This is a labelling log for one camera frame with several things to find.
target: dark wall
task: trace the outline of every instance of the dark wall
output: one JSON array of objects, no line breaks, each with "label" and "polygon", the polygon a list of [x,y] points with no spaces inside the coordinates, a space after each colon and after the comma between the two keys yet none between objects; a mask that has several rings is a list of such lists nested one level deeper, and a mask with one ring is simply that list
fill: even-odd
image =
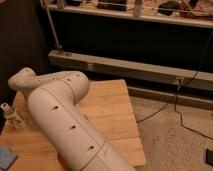
[{"label": "dark wall", "polygon": [[[197,70],[213,29],[53,12],[63,49]],[[213,73],[213,39],[202,71]]]},{"label": "dark wall", "polygon": [[38,74],[50,70],[38,8],[39,0],[7,0],[0,4],[0,103],[11,104],[14,92],[7,80],[22,67],[31,67]]}]

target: wooden table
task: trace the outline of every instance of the wooden table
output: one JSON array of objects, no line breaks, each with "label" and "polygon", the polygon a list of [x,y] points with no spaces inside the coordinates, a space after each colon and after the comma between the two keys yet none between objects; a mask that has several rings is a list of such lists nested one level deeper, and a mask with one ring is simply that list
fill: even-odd
[{"label": "wooden table", "polygon": [[[0,144],[6,144],[19,158],[10,171],[63,171],[57,152],[28,113],[25,100],[17,93],[14,106],[25,116],[28,128],[16,130],[9,123]],[[145,156],[135,115],[124,80],[91,82],[88,95],[77,108],[91,124],[132,164],[145,164]]]}]

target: wall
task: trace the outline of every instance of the wall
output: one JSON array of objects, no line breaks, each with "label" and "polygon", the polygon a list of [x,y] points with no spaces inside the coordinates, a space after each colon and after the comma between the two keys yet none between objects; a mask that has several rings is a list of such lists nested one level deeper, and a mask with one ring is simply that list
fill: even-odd
[{"label": "wall", "polygon": [[0,4],[0,103],[11,104],[15,92],[9,89],[7,80],[22,67],[31,67],[38,74],[51,69],[38,7],[39,0],[7,0]]}]

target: blue object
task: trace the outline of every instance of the blue object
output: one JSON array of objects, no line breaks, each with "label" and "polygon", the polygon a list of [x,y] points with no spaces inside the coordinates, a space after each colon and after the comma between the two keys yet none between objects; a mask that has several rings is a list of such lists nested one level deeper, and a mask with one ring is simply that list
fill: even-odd
[{"label": "blue object", "polygon": [[17,155],[12,154],[6,145],[0,144],[0,168],[9,169],[9,167],[16,161]]}]

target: electrical outlet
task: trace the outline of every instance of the electrical outlet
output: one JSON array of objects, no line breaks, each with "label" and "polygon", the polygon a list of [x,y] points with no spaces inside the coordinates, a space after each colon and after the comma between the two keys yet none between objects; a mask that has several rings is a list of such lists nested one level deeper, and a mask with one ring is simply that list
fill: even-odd
[{"label": "electrical outlet", "polygon": [[174,84],[176,84],[176,85],[182,85],[184,79],[185,79],[184,77],[176,76]]}]

